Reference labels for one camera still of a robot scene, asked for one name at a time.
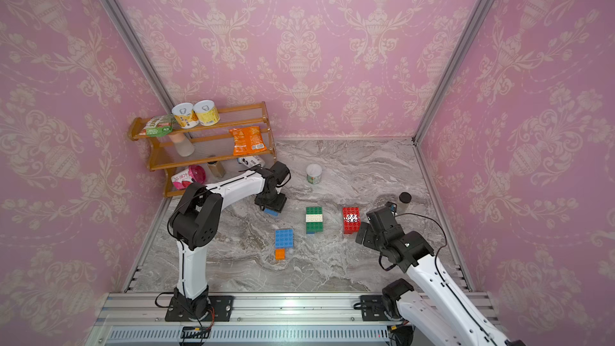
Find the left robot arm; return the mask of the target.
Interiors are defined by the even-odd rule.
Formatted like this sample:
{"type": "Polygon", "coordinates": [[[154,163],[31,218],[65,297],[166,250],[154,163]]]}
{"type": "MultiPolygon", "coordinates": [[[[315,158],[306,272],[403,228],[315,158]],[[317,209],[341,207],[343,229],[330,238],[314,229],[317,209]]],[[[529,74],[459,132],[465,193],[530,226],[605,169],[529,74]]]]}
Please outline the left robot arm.
{"type": "Polygon", "coordinates": [[[270,168],[256,165],[215,184],[193,183],[187,187],[168,221],[168,230],[179,251],[179,280],[173,301],[192,320],[202,320],[213,310],[206,277],[207,254],[222,211],[252,197],[261,211],[276,216],[287,201],[281,189],[290,179],[287,165],[276,162],[270,168]]]}

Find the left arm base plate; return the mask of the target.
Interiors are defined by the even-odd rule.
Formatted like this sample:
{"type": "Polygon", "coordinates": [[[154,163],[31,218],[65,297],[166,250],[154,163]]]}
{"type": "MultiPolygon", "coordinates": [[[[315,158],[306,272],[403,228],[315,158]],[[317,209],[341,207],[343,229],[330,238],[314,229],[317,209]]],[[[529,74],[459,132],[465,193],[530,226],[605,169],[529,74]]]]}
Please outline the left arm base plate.
{"type": "Polygon", "coordinates": [[[234,296],[213,295],[197,298],[195,301],[185,297],[173,296],[164,317],[166,322],[229,322],[234,304],[234,296]]]}

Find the red lego brick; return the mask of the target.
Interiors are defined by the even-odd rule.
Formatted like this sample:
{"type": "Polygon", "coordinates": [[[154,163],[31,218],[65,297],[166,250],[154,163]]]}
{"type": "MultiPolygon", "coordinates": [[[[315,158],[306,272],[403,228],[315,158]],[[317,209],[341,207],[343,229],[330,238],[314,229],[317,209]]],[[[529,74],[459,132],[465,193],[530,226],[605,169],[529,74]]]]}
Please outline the red lego brick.
{"type": "Polygon", "coordinates": [[[357,215],[347,215],[343,218],[344,225],[348,227],[359,227],[360,217],[357,215]]]}
{"type": "Polygon", "coordinates": [[[359,222],[345,222],[344,223],[344,234],[349,235],[354,232],[358,232],[360,230],[361,223],[359,222]]]}
{"type": "Polygon", "coordinates": [[[360,209],[359,208],[343,208],[342,214],[344,219],[356,220],[360,219],[360,209]]]}

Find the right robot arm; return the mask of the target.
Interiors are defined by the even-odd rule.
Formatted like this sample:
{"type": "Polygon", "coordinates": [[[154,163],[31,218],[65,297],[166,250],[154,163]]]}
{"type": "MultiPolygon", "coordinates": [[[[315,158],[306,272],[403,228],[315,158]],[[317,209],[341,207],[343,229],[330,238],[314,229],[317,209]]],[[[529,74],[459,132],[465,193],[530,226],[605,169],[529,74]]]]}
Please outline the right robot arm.
{"type": "Polygon", "coordinates": [[[377,251],[385,272],[400,269],[408,278],[382,290],[387,318],[418,328],[435,345],[522,345],[494,325],[446,272],[419,232],[405,232],[389,203],[367,213],[356,242],[377,251]]]}

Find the green lego brick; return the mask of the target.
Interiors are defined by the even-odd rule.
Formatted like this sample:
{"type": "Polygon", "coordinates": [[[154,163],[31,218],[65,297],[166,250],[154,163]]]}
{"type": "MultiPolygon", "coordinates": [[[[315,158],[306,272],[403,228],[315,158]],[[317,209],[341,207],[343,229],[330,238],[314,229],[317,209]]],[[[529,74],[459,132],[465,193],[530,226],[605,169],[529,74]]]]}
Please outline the green lego brick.
{"type": "Polygon", "coordinates": [[[307,207],[306,214],[308,216],[322,215],[323,209],[322,207],[307,207]]]}
{"type": "Polygon", "coordinates": [[[317,232],[323,232],[324,223],[323,222],[307,222],[306,223],[306,232],[307,234],[314,234],[317,232]]]}

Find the orange lego brick front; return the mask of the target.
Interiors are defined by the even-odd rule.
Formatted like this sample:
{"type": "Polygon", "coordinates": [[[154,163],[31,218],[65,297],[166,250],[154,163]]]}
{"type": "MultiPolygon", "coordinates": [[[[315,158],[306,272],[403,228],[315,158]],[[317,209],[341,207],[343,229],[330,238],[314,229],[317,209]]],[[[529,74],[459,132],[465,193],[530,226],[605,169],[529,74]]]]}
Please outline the orange lego brick front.
{"type": "Polygon", "coordinates": [[[283,248],[277,248],[275,250],[275,259],[276,260],[284,260],[285,259],[285,250],[283,248]]]}

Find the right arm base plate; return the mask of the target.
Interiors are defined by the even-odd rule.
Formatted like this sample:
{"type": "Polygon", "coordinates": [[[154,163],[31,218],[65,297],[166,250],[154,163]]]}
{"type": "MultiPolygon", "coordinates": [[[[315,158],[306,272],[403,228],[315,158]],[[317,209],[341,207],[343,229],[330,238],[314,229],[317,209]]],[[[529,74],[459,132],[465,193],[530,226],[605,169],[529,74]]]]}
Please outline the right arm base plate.
{"type": "Polygon", "coordinates": [[[394,301],[383,295],[362,295],[359,302],[353,305],[359,310],[363,321],[394,321],[400,320],[400,314],[394,301]]]}

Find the light blue small lego brick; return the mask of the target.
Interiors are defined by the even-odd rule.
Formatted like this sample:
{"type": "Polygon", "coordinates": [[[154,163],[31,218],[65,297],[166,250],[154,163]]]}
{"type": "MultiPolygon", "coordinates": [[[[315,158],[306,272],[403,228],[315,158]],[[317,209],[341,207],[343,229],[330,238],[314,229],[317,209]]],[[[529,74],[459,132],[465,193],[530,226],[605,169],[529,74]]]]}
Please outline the light blue small lego brick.
{"type": "Polygon", "coordinates": [[[275,231],[275,248],[287,249],[294,248],[294,231],[292,229],[281,229],[275,231]]]}

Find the red lego brick front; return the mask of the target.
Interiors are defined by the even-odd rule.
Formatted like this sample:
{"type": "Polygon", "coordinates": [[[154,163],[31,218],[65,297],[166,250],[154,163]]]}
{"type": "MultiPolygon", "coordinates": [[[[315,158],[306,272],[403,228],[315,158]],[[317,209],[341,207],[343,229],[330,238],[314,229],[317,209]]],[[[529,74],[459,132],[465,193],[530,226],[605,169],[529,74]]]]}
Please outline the red lego brick front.
{"type": "Polygon", "coordinates": [[[344,234],[349,235],[354,232],[358,232],[360,230],[361,223],[359,222],[345,222],[344,223],[344,234]]]}

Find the light blue large lego brick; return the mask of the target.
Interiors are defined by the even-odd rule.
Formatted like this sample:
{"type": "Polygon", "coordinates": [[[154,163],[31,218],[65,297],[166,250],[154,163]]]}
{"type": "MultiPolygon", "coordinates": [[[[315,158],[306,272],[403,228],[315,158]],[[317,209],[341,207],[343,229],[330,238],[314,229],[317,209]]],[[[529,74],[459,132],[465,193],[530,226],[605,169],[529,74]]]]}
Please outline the light blue large lego brick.
{"type": "Polygon", "coordinates": [[[264,209],[264,212],[265,212],[266,214],[269,214],[270,216],[278,216],[278,215],[279,215],[278,211],[273,211],[273,210],[268,209],[268,208],[265,208],[265,209],[264,209]]]}

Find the white lego brick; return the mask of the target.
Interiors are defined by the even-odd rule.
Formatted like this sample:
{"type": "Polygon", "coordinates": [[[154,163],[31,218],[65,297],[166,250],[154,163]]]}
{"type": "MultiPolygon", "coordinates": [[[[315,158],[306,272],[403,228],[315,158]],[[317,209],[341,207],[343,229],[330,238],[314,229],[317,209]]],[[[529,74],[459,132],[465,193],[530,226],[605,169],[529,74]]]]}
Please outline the white lego brick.
{"type": "Polygon", "coordinates": [[[307,214],[306,222],[307,223],[323,223],[324,218],[322,214],[307,214]]]}

